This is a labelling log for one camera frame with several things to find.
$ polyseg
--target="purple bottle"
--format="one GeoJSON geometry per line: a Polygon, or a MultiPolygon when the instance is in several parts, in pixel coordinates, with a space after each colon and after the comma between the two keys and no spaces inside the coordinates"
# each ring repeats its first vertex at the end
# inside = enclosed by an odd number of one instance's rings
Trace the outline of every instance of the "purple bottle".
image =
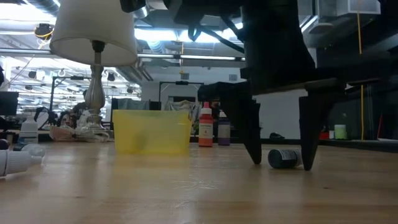
{"type": "Polygon", "coordinates": [[[231,123],[225,113],[220,111],[218,120],[218,145],[229,146],[231,144],[231,123]]]}

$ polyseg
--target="yellow plastic container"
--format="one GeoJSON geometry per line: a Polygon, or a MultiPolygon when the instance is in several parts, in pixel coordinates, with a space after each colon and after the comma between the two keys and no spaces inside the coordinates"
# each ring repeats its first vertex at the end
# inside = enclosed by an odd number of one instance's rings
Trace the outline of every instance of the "yellow plastic container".
{"type": "Polygon", "coordinates": [[[184,111],[114,110],[118,154],[188,154],[192,122],[184,111]]]}

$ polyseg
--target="computer monitor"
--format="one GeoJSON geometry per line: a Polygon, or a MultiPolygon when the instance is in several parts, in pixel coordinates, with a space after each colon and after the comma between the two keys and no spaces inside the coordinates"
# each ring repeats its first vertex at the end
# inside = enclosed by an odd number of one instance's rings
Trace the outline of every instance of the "computer monitor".
{"type": "Polygon", "coordinates": [[[17,114],[18,96],[18,92],[0,91],[0,115],[17,114]]]}

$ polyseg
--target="workbench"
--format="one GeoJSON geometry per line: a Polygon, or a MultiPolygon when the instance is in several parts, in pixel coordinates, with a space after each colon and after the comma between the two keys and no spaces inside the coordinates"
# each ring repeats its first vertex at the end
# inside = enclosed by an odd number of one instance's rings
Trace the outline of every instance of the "workbench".
{"type": "Polygon", "coordinates": [[[1,223],[396,223],[398,154],[320,146],[314,167],[252,164],[242,145],[115,156],[46,143],[41,167],[0,178],[1,223]]]}

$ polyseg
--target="white lampshade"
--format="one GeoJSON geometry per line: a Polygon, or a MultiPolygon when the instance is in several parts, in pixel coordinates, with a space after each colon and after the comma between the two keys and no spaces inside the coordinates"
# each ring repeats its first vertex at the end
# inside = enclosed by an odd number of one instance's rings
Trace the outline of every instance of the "white lampshade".
{"type": "Polygon", "coordinates": [[[101,55],[101,64],[105,67],[130,65],[137,60],[134,18],[122,11],[119,0],[62,1],[51,51],[60,57],[92,65],[91,40],[106,43],[101,55]]]}

